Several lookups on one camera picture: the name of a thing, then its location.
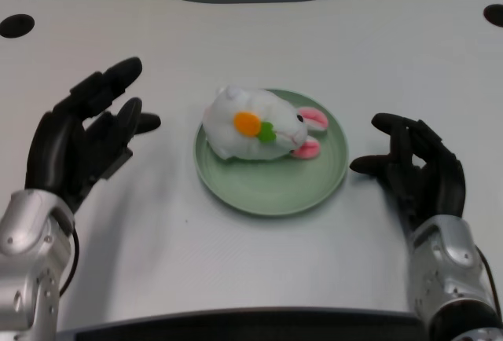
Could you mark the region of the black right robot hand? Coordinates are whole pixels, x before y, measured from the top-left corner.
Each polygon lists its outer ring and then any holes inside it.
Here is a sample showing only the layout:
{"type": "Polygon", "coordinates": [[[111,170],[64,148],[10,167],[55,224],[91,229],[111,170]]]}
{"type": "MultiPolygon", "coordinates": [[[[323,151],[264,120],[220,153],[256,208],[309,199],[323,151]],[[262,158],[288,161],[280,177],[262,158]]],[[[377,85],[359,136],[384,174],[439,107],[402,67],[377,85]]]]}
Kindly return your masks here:
{"type": "Polygon", "coordinates": [[[461,161],[424,121],[377,113],[371,124],[390,137],[387,155],[362,156],[350,169],[380,181],[395,198],[409,231],[436,215],[463,215],[466,186],[461,161]]]}

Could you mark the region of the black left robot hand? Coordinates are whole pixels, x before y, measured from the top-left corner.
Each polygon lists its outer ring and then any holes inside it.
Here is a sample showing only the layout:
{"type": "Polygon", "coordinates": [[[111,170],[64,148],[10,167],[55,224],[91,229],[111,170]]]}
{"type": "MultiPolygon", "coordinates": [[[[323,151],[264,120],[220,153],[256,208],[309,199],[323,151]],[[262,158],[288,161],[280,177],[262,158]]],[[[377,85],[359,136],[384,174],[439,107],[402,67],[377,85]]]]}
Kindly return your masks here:
{"type": "Polygon", "coordinates": [[[116,114],[108,110],[141,72],[139,58],[122,60],[85,78],[46,112],[32,139],[24,187],[59,196],[77,212],[93,186],[132,157],[130,140],[161,125],[158,115],[142,111],[138,97],[116,114]]]}

